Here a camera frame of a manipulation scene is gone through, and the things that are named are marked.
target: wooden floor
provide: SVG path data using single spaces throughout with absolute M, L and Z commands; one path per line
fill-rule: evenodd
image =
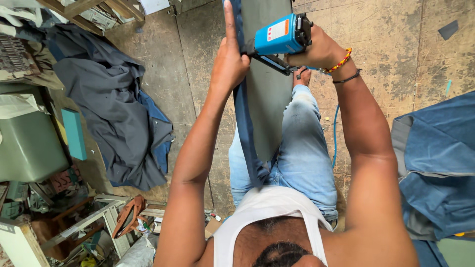
M 121 51 L 142 63 L 143 90 L 173 121 L 176 139 L 171 146 L 171 173 L 178 151 L 200 113 L 220 40 L 224 37 L 221 0 L 186 4 L 174 16 L 167 10 L 107 31 Z M 307 12 L 352 57 L 388 119 L 471 91 L 475 83 L 474 1 L 466 0 L 295 0 L 294 12 Z M 438 29 L 458 20 L 459 30 L 444 41 Z M 449 80 L 452 85 L 446 95 Z M 320 112 L 331 157 L 334 154 L 333 118 L 338 104 L 328 76 L 315 73 L 310 83 Z M 219 129 L 205 207 L 221 217 L 234 211 L 229 188 L 228 149 L 234 127 L 234 106 L 228 100 Z M 341 118 L 336 124 L 335 182 L 347 196 L 351 160 L 345 147 Z M 149 192 L 114 188 L 118 195 L 166 201 L 170 182 Z

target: white tank top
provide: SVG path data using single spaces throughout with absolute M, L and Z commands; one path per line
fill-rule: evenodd
M 313 255 L 328 266 L 318 226 L 333 232 L 331 225 L 325 221 L 315 204 L 302 193 L 276 185 L 265 185 L 261 189 L 253 188 L 247 192 L 234 214 L 214 233 L 214 266 L 233 266 L 234 244 L 246 225 L 279 216 L 304 219 Z

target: man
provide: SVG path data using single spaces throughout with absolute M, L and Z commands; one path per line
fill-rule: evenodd
M 238 134 L 229 150 L 235 213 L 207 242 L 203 192 L 225 103 L 249 70 L 239 54 L 231 4 L 225 1 L 226 37 L 211 72 L 208 95 L 178 155 L 163 218 L 155 266 L 417 266 L 405 230 L 397 161 L 386 118 L 351 58 L 331 72 L 351 156 L 346 231 L 333 233 L 336 194 L 331 161 L 310 93 L 310 72 L 294 79 L 284 111 L 282 143 L 270 178 L 250 186 Z M 318 26 L 295 66 L 331 68 L 347 52 Z

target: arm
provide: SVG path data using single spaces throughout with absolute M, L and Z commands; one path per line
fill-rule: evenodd
M 331 68 L 347 53 L 318 26 L 312 28 L 312 40 L 305 53 L 287 57 L 289 64 Z M 356 71 L 350 58 L 332 72 L 332 79 L 341 81 Z M 352 180 L 342 238 L 345 247 L 334 261 L 347 266 L 417 266 L 402 219 L 398 163 L 386 117 L 361 76 L 335 88 Z
M 232 7 L 225 1 L 226 37 L 219 46 L 205 104 L 180 149 L 163 216 L 155 266 L 193 266 L 205 250 L 203 192 L 224 106 L 249 70 L 239 53 Z

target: wrist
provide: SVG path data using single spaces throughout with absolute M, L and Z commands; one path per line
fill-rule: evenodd
M 333 81 L 342 81 L 353 76 L 356 73 L 356 70 L 356 65 L 350 57 L 341 67 L 330 74 L 332 75 Z
M 329 55 L 329 60 L 327 61 L 328 63 L 326 64 L 327 66 L 325 68 L 331 69 L 332 67 L 336 66 L 342 59 L 345 58 L 346 54 L 348 52 L 340 47 L 339 45 L 335 45 L 335 48 L 333 49 L 332 52 L 330 52 Z
M 211 98 L 213 99 L 213 101 L 224 100 L 224 102 L 226 102 L 229 96 L 231 95 L 231 92 L 232 92 L 231 86 L 214 84 L 211 82 L 209 85 L 206 99 Z

